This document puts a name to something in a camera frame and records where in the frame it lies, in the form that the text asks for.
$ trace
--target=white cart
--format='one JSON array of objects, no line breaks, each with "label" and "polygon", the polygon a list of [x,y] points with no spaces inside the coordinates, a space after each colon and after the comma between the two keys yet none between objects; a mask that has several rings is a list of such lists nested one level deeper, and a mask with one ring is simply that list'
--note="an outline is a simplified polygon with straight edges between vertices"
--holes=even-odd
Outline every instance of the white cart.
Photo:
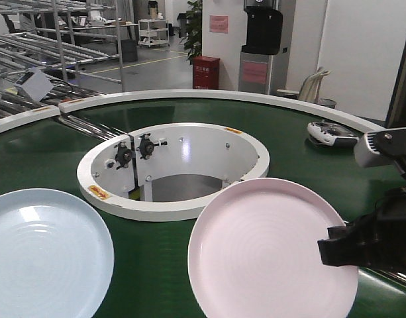
[{"label": "white cart", "polygon": [[167,19],[143,19],[138,21],[139,41],[141,46],[155,46],[169,43]]}]

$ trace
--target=white remote controller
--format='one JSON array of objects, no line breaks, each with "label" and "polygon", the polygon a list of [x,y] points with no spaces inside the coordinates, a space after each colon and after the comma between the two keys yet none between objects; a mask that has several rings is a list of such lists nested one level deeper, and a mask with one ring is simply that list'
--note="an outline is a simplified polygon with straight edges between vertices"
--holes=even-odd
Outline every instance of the white remote controller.
[{"label": "white remote controller", "polygon": [[307,125],[307,131],[315,144],[351,148],[359,141],[355,134],[340,124],[314,121]]}]

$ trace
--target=ceramic plate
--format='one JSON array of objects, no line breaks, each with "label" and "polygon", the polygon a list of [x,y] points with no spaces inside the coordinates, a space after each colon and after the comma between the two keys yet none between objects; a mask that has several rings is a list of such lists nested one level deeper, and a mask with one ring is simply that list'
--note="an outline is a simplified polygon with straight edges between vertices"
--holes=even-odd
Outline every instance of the ceramic plate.
[{"label": "ceramic plate", "polygon": [[51,189],[0,196],[0,317],[86,317],[113,273],[113,243],[99,214]]},{"label": "ceramic plate", "polygon": [[343,225],[316,193],[286,180],[232,185],[200,214],[188,249],[195,297],[209,318],[344,318],[355,266],[322,264],[317,241]]}]

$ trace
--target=green conveyor belt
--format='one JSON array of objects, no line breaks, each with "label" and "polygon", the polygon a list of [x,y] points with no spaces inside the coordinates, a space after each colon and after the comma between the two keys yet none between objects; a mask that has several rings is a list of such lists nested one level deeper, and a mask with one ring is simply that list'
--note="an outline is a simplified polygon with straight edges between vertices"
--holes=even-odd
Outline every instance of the green conveyor belt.
[{"label": "green conveyor belt", "polygon": [[[347,220],[371,212],[384,190],[404,184],[392,166],[362,169],[351,150],[313,146],[306,141],[306,126],[320,118],[287,109],[239,101],[163,99],[79,114],[123,131],[176,122],[240,129],[269,150],[268,176],[311,188]],[[76,168],[98,143],[50,119],[0,134],[0,194],[49,187],[83,199]],[[187,243],[194,220],[145,223],[100,213],[113,238],[115,270],[95,317],[204,317],[187,275]],[[406,318],[406,287],[362,270],[349,317]]]}]

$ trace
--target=green plant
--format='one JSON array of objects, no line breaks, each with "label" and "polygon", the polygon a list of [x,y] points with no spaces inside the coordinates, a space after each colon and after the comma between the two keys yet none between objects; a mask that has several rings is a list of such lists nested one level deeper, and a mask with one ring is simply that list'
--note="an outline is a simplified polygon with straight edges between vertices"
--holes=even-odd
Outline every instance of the green plant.
[{"label": "green plant", "polygon": [[187,39],[184,44],[188,50],[188,60],[201,55],[201,42],[203,38],[203,0],[188,1],[191,10],[186,12],[188,23],[186,24]]}]

